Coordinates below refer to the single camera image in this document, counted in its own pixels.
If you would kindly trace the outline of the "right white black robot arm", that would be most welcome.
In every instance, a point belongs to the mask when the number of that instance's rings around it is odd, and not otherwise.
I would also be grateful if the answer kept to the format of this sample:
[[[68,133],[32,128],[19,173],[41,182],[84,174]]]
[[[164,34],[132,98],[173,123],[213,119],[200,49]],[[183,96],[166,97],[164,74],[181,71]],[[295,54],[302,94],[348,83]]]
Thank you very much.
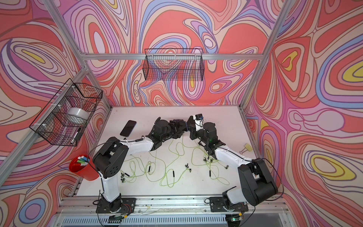
[[[230,149],[219,140],[214,123],[202,124],[193,120],[187,123],[192,140],[199,139],[207,154],[224,162],[238,172],[240,186],[234,186],[222,193],[226,205],[248,203],[257,206],[278,193],[278,187],[265,161],[250,159]]]

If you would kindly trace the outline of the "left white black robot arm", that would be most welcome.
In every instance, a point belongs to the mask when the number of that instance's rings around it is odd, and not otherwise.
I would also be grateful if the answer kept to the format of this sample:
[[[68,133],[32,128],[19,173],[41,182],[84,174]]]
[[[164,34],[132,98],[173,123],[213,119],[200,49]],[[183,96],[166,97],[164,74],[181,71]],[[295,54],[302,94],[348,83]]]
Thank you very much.
[[[110,137],[93,156],[95,170],[101,177],[103,199],[108,203],[120,199],[121,193],[118,188],[117,173],[121,170],[127,155],[154,151],[167,140],[180,138],[187,130],[188,126],[184,120],[167,121],[159,117],[155,121],[151,132],[140,139],[120,141],[115,137]]]

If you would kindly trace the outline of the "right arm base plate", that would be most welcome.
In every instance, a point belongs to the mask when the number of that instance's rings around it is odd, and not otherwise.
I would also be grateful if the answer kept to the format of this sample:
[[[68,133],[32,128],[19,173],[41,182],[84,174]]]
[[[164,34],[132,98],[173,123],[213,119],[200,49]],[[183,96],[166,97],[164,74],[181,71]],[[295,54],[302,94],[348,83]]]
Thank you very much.
[[[226,197],[209,197],[205,200],[210,205],[211,212],[241,212],[249,211],[248,205],[244,203],[232,204]]]

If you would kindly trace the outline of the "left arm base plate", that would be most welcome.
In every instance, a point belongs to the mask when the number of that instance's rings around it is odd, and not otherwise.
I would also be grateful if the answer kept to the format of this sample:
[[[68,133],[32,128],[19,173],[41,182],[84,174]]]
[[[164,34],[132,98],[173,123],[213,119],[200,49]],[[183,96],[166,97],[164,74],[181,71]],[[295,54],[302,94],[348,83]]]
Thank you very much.
[[[96,206],[97,214],[129,215],[135,210],[136,198],[116,199],[113,202],[108,202],[106,199],[101,198],[93,201],[93,205]]]

